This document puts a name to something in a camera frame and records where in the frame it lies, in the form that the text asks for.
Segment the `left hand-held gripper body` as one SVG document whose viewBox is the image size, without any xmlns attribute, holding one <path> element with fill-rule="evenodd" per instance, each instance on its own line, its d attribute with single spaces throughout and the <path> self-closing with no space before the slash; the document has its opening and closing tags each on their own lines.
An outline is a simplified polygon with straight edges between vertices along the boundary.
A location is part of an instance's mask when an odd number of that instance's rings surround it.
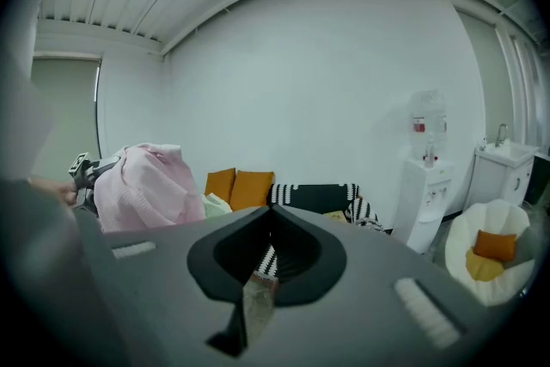
<svg viewBox="0 0 550 367">
<path fill-rule="evenodd" d="M 81 153 L 71 164 L 68 172 L 76 187 L 77 209 L 96 211 L 95 206 L 95 182 L 97 179 L 113 168 L 120 160 L 120 156 L 111 156 L 91 161 L 89 153 Z"/>
</svg>

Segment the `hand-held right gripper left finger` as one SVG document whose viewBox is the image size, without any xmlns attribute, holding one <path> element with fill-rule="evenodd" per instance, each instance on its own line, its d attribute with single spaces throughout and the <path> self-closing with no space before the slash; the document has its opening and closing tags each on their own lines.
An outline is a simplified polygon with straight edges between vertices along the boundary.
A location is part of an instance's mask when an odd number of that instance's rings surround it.
<svg viewBox="0 0 550 367">
<path fill-rule="evenodd" d="M 101 366 L 274 365 L 274 341 L 248 340 L 243 308 L 271 214 L 247 209 L 106 235 L 79 213 L 77 330 L 85 357 Z"/>
</svg>

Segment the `person's left hand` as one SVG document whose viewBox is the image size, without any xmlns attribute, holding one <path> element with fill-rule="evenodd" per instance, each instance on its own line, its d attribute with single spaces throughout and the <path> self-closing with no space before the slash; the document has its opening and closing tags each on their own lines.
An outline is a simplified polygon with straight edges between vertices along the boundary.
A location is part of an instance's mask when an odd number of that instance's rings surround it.
<svg viewBox="0 0 550 367">
<path fill-rule="evenodd" d="M 77 199 L 77 189 L 73 180 L 58 182 L 47 180 L 39 176 L 31 176 L 28 183 L 43 192 L 50 193 L 68 206 L 74 206 Z"/>
</svg>

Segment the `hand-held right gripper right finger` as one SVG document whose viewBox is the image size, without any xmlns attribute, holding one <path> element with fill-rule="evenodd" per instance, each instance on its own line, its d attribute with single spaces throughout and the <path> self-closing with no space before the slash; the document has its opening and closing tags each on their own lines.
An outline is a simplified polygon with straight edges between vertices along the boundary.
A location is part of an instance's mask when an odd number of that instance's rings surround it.
<svg viewBox="0 0 550 367">
<path fill-rule="evenodd" d="M 388 235 L 272 208 L 281 279 L 261 366 L 470 366 L 504 355 L 489 309 Z"/>
</svg>

